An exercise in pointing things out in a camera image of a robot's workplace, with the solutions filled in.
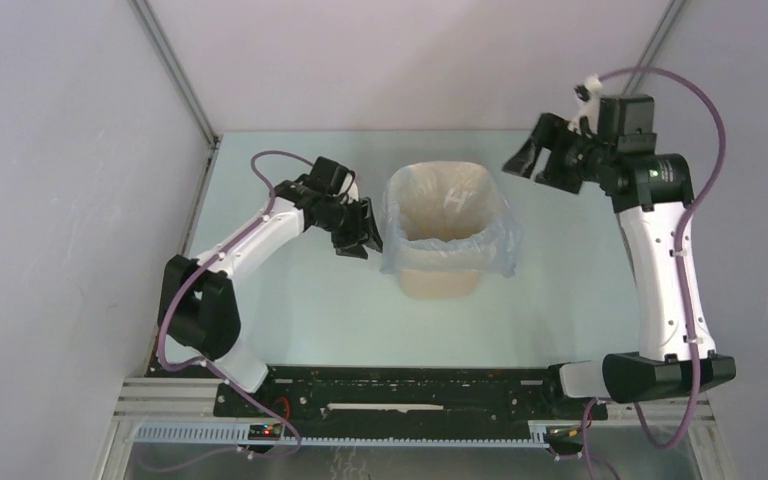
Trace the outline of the beige trash bin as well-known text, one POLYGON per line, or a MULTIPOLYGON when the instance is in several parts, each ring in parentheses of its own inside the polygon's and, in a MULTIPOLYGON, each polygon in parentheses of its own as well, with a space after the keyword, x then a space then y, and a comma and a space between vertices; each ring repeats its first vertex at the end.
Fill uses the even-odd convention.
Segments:
POLYGON ((399 169, 385 189, 382 271, 414 299, 472 294, 493 262, 495 184, 472 162, 399 169))

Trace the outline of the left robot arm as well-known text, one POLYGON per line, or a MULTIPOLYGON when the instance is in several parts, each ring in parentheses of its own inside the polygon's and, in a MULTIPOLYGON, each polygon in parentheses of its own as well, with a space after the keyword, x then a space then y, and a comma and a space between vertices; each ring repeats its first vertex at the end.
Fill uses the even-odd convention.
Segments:
POLYGON ((163 273, 155 355, 177 372, 200 366, 239 387, 237 402, 252 416, 276 403, 264 382, 268 367, 242 337, 237 287, 282 246, 315 227, 329 234, 336 255, 365 260, 381 252, 370 198, 357 175, 325 157, 294 180, 268 183, 267 199, 250 220, 194 258, 176 255, 163 273))

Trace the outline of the blue plastic trash bag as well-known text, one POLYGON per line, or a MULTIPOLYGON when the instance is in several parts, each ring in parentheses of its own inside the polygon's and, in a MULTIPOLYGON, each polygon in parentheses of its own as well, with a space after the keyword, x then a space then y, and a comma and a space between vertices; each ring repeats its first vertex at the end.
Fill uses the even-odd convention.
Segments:
POLYGON ((383 194, 381 272, 515 275, 523 228, 487 168, 473 162, 408 165, 383 194))

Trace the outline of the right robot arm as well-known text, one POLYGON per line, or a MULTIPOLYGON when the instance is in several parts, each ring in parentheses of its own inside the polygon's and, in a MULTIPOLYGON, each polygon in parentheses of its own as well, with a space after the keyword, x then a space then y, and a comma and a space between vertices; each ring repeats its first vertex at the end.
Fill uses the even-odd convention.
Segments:
POLYGON ((656 151, 655 102, 647 95, 591 95, 577 117, 538 117, 508 174, 577 194, 586 182, 610 198, 641 311, 639 348, 550 367, 545 411, 566 418, 582 398, 634 403, 705 392, 736 377, 718 353, 701 308, 684 215, 695 195, 688 164, 656 151))

